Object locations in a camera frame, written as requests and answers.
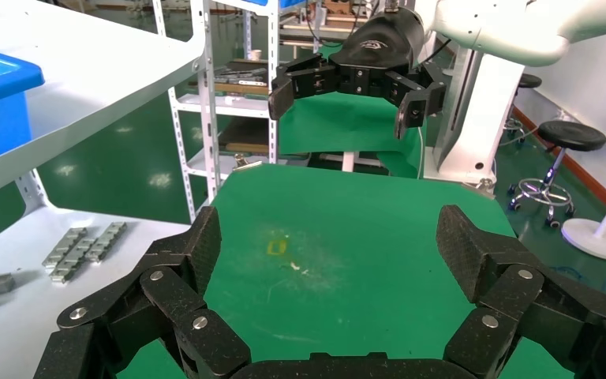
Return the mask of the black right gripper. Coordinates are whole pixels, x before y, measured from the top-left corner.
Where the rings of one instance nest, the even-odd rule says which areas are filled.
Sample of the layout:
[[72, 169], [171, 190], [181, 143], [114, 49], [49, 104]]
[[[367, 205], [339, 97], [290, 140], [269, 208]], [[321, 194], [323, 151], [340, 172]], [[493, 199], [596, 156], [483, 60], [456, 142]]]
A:
[[278, 121], [296, 99], [329, 92], [381, 97], [398, 107], [394, 135], [403, 139], [443, 109], [442, 70], [433, 62], [414, 67], [424, 42], [413, 11], [378, 13], [345, 40], [333, 65], [315, 53], [278, 66], [267, 99], [270, 119]]

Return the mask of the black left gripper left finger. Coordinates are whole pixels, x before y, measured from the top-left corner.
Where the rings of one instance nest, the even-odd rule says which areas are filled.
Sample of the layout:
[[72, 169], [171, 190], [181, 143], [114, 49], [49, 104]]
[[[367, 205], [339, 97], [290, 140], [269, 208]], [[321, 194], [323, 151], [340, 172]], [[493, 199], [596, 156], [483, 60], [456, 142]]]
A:
[[235, 375], [249, 347], [204, 298], [221, 241], [211, 206], [187, 231], [154, 241], [131, 272], [59, 314], [35, 377], [114, 378], [156, 340], [188, 378]]

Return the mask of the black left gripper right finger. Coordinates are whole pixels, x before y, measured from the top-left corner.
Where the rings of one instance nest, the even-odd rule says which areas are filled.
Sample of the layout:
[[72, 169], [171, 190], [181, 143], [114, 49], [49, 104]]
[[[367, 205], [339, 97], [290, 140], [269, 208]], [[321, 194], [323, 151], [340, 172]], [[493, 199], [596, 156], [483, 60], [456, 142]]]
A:
[[473, 310], [444, 349], [476, 378], [497, 378], [519, 342], [541, 345], [577, 378], [606, 378], [606, 294], [560, 275], [514, 237], [441, 208], [441, 257]]

